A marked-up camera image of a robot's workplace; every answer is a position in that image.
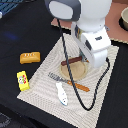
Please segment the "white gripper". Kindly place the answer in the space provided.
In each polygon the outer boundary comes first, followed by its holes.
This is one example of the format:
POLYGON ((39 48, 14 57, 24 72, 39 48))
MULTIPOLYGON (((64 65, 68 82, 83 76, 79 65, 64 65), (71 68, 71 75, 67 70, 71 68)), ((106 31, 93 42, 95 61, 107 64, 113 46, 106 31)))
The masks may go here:
POLYGON ((96 33, 86 33, 81 32, 77 25, 72 24, 71 35, 93 67, 98 68, 105 63, 107 49, 111 45, 105 29, 96 33))

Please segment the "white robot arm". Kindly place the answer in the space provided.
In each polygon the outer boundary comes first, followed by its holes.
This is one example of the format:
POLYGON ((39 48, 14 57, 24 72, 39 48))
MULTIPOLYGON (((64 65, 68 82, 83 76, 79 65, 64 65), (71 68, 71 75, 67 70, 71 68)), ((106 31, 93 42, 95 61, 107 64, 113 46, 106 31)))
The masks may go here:
POLYGON ((71 35, 93 67, 100 67, 111 45, 105 28, 112 0, 44 0, 56 19, 71 21, 71 35))

